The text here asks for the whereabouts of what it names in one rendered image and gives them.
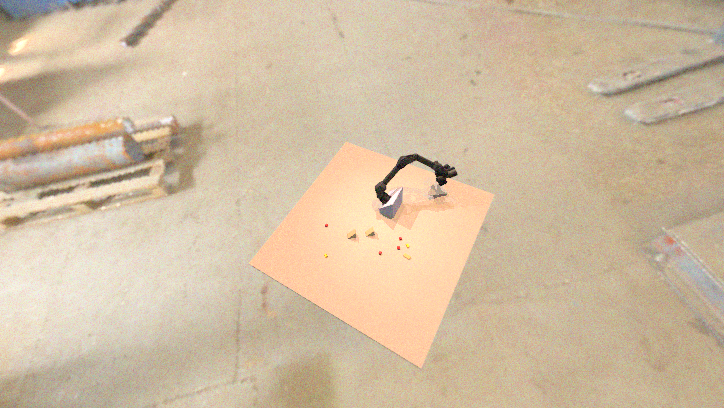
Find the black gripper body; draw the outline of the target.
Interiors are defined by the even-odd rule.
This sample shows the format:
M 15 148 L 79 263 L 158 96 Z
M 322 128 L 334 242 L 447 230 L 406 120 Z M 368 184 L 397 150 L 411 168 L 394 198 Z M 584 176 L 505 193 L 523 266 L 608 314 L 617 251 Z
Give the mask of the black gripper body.
M 438 174 L 438 173 L 435 172 L 434 174 L 435 174 L 435 176 L 437 177 L 437 174 Z M 447 180 L 442 181 L 442 182 L 440 181 L 440 182 L 438 182 L 438 184 L 439 184 L 439 186 L 443 186 L 443 185 L 447 184 Z

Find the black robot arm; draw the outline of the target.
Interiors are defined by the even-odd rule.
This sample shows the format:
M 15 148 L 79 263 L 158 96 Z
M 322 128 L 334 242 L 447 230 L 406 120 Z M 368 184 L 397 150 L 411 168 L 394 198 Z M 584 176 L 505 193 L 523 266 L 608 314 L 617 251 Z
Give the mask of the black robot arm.
M 389 174 L 379 183 L 375 185 L 375 192 L 377 198 L 383 203 L 387 203 L 392 196 L 389 196 L 385 190 L 387 189 L 386 185 L 392 180 L 392 178 L 404 167 L 406 167 L 408 164 L 418 161 L 424 165 L 429 166 L 432 168 L 435 172 L 437 172 L 436 182 L 442 182 L 445 181 L 446 178 L 452 178 L 454 176 L 457 176 L 457 172 L 455 170 L 455 167 L 450 167 L 449 165 L 445 164 L 442 166 L 440 163 L 432 162 L 417 153 L 401 156 L 399 160 L 397 161 L 395 167 L 389 172 Z M 445 173 L 445 174 L 444 174 Z

